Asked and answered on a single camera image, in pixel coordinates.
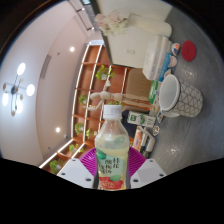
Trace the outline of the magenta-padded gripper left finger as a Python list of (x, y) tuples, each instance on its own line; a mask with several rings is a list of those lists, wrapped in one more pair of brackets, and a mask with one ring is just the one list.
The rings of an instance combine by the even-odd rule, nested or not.
[(92, 148), (80, 158), (70, 159), (58, 176), (84, 188), (98, 185), (96, 149)]

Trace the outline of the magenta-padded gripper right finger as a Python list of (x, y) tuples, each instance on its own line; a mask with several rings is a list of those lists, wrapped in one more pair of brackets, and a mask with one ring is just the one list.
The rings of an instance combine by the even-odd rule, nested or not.
[(129, 188), (135, 189), (148, 185), (166, 176), (154, 159), (146, 159), (134, 148), (129, 149), (128, 158)]

